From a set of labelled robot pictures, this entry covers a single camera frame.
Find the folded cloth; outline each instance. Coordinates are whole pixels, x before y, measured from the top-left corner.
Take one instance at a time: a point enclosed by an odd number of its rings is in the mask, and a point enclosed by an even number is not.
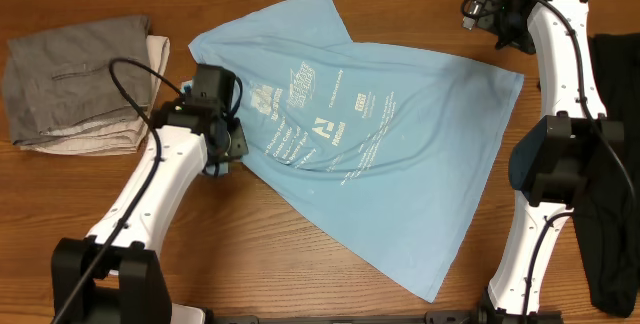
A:
[[[433,301],[523,76],[353,43],[331,0],[289,0],[218,30],[189,48],[244,82],[244,164],[320,229]]]
[[[46,142],[134,119],[135,111],[112,85],[107,66],[117,56],[148,65],[148,29],[149,19],[137,15],[10,40],[3,97],[11,141]],[[136,102],[149,105],[149,86],[138,85],[147,74],[131,66],[119,66],[116,72]]]
[[[169,60],[170,42],[168,38],[149,35],[146,39],[149,52],[149,62],[152,69],[164,74]],[[161,82],[151,76],[151,105],[145,113],[151,114],[153,102],[158,94]],[[85,130],[66,138],[40,144],[24,146],[26,149],[51,154],[64,155],[120,155],[135,153],[147,132],[142,118],[131,121],[119,120],[114,124],[101,125],[94,129]]]
[[[624,125],[620,159],[640,193],[640,34],[596,35],[590,41],[593,73],[609,120]],[[629,215],[629,189],[613,160],[575,205],[573,218],[591,303],[603,312],[628,317],[638,295],[638,210]]]

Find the black fabric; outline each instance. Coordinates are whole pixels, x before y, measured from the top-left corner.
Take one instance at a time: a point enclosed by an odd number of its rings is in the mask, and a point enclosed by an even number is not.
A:
[[[640,193],[640,34],[596,35],[591,59],[609,120],[624,124],[621,159]],[[591,303],[611,315],[628,317],[638,292],[640,238],[637,211],[613,160],[575,206],[576,235],[591,292]]]

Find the stack of folded clothes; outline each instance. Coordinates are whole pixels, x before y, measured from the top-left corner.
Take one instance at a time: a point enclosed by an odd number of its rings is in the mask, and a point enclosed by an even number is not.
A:
[[[126,57],[162,74],[169,40],[147,35],[149,26],[138,15],[10,40],[3,98],[12,143],[65,155],[135,152],[147,129],[113,84],[108,63]],[[126,64],[115,73],[149,114],[160,81]]]

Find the blue cloth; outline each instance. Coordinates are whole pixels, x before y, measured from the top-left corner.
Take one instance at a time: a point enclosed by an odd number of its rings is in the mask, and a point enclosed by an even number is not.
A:
[[[244,164],[327,234],[433,301],[476,210],[523,76],[353,43],[331,0],[289,0],[198,36],[244,82]]]

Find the folded shirt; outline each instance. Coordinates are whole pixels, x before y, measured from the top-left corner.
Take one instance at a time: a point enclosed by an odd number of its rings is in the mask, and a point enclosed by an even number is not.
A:
[[[320,229],[433,301],[464,239],[523,76],[353,43],[331,0],[289,0],[199,35],[244,83],[243,163]]]
[[[149,25],[146,16],[137,15],[10,40],[3,97],[13,144],[134,119],[135,111],[111,83],[108,62],[124,56],[148,65]],[[119,66],[116,73],[137,103],[149,105],[151,88],[139,85],[147,73],[130,66]]]
[[[170,42],[166,37],[149,35],[146,39],[149,53],[150,67],[164,74],[169,60]],[[147,105],[145,112],[151,114],[153,103],[160,88],[160,80],[151,75],[149,88],[151,88],[151,102]],[[118,120],[113,124],[95,125],[87,128],[80,134],[70,137],[55,139],[46,143],[25,145],[23,148],[36,150],[39,152],[63,155],[120,155],[135,153],[140,142],[147,133],[146,124],[142,118],[136,117],[133,120]]]

